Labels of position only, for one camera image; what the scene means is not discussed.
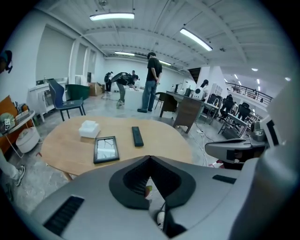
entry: orange sofa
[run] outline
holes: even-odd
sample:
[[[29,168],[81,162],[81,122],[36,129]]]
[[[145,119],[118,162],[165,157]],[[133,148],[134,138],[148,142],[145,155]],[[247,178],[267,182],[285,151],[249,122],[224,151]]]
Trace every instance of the orange sofa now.
[[[0,115],[3,113],[10,113],[14,117],[16,117],[16,115],[18,115],[18,111],[15,108],[14,104],[12,103],[10,96],[7,96],[5,99],[3,99],[0,102]],[[27,122],[27,125],[28,125],[28,127],[32,127],[33,126],[32,121],[29,120]],[[24,124],[24,126],[21,127],[19,130],[8,135],[8,139],[10,140],[10,142],[12,144],[16,142],[20,132],[22,132],[24,128],[26,128],[26,124]],[[3,154],[6,153],[7,150],[10,148],[10,144],[5,136],[0,137],[0,148],[3,152]]]

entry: cardboard box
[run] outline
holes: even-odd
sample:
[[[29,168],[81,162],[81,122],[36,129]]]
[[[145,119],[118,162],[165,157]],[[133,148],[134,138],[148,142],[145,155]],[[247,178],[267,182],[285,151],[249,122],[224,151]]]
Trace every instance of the cardboard box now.
[[[94,96],[94,97],[99,96],[104,92],[102,87],[99,86],[98,83],[96,82],[90,82],[89,87],[90,87],[90,96]]]

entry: white ceiling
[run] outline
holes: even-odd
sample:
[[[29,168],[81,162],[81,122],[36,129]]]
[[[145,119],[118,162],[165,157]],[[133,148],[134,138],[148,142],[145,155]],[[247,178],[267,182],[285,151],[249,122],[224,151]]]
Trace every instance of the white ceiling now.
[[[44,0],[37,8],[80,32],[107,57],[115,57],[115,51],[154,51],[176,70],[221,66],[225,78],[237,74],[250,88],[257,88],[254,79],[259,78],[261,88],[269,92],[282,88],[298,65],[276,21],[255,1],[107,0],[105,6],[99,2]],[[134,12],[135,19],[89,19],[106,12]],[[183,27],[207,41],[213,51],[182,35]]]

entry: black pants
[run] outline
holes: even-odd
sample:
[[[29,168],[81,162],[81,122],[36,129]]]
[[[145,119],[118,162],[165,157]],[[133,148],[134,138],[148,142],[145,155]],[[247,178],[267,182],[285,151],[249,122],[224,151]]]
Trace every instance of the black pants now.
[[[111,91],[111,88],[112,88],[112,82],[109,81],[105,84],[105,87],[106,87],[106,91],[110,92]]]

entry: ceiling light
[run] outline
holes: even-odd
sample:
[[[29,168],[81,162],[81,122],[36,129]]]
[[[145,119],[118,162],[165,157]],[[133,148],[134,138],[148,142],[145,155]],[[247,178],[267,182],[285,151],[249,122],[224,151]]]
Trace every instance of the ceiling light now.
[[[119,54],[119,55],[127,55],[127,56],[134,56],[133,53],[128,53],[128,52],[114,52],[115,54]]]
[[[90,19],[92,21],[104,20],[104,19],[115,19],[115,18],[134,19],[135,14],[134,13],[103,13],[103,14],[95,14],[90,16]]]
[[[190,31],[186,30],[185,28],[181,29],[180,32],[190,39],[194,40],[196,43],[200,44],[202,47],[204,47],[207,51],[212,51],[212,48],[207,45],[203,40],[201,40],[199,37],[191,33]]]
[[[161,61],[161,60],[159,60],[159,62],[162,63],[162,64],[166,64],[167,66],[171,65],[170,63],[167,63],[167,62],[164,62],[164,61]]]

